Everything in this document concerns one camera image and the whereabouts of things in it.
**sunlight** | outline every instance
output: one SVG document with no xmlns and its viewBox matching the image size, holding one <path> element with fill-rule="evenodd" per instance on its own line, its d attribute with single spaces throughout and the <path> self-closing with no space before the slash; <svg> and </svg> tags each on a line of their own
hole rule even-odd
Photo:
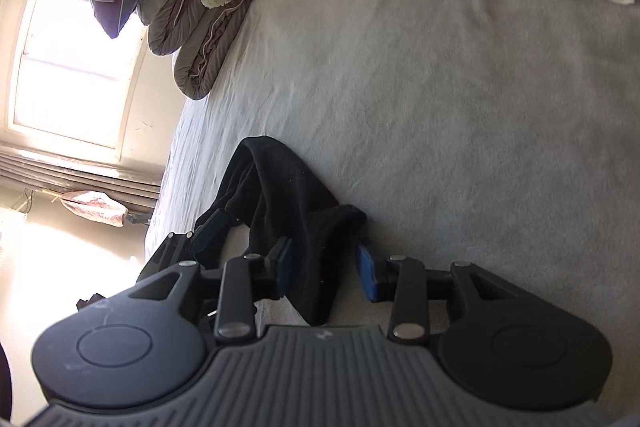
<svg viewBox="0 0 640 427">
<path fill-rule="evenodd" d="M 15 271 L 4 320 L 31 342 L 48 326 L 76 312 L 78 299 L 111 296 L 133 285 L 142 269 L 73 235 L 26 223 L 12 234 Z"/>
<path fill-rule="evenodd" d="M 115 148 L 143 25 L 110 39 L 84 0 L 35 0 L 18 46 L 13 124 Z"/>
</svg>

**black cloth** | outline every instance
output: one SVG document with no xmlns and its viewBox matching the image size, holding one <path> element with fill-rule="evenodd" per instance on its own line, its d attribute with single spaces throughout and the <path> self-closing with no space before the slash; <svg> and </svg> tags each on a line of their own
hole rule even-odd
<svg viewBox="0 0 640 427">
<path fill-rule="evenodd" d="M 11 405 L 13 402 L 11 390 L 11 372 L 4 349 L 0 344 L 0 418 L 7 421 L 11 419 Z"/>
<path fill-rule="evenodd" d="M 282 236 L 292 239 L 295 265 L 286 296 L 310 325 L 324 324 L 340 282 L 344 247 L 366 214 L 338 204 L 298 156 L 268 136 L 240 142 L 216 200 L 196 227 L 219 208 L 250 227 L 252 252 L 267 255 Z M 219 252 L 214 255 L 218 258 L 199 261 L 217 264 Z"/>
</svg>

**gray bed sheet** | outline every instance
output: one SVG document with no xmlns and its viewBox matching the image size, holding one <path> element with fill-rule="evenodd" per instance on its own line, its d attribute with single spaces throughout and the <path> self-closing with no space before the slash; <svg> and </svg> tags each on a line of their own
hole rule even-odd
<svg viewBox="0 0 640 427">
<path fill-rule="evenodd" d="M 210 95 L 186 103 L 147 254 L 268 134 L 366 211 L 378 249 L 477 263 L 599 327 L 602 402 L 640 410 L 639 47 L 640 6 L 604 0 L 254 0 Z M 352 267 L 332 323 L 388 310 Z"/>
</svg>

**gray curtain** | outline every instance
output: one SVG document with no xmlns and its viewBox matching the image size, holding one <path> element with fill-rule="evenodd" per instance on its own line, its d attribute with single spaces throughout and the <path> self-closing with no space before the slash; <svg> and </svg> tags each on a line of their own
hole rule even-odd
<svg viewBox="0 0 640 427">
<path fill-rule="evenodd" d="M 0 144 L 0 176 L 33 190 L 57 194 L 104 192 L 133 212 L 153 212 L 161 177 Z"/>
</svg>

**circular cap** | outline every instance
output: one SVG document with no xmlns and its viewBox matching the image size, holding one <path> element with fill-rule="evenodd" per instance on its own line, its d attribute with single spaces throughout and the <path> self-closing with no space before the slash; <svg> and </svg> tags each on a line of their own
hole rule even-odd
<svg viewBox="0 0 640 427">
<path fill-rule="evenodd" d="M 425 334 L 420 324 L 405 322 L 394 328 L 394 336 L 403 341 L 414 341 Z"/>
<path fill-rule="evenodd" d="M 566 353 L 566 342 L 551 328 L 512 326 L 499 331 L 492 342 L 495 353 L 520 367 L 545 367 Z"/>
<path fill-rule="evenodd" d="M 251 332 L 251 326 L 244 322 L 229 322 L 218 328 L 218 333 L 226 339 L 239 339 Z"/>
<path fill-rule="evenodd" d="M 146 331 L 133 326 L 103 326 L 85 333 L 78 353 L 99 367 L 124 367 L 146 357 L 153 342 Z"/>
</svg>

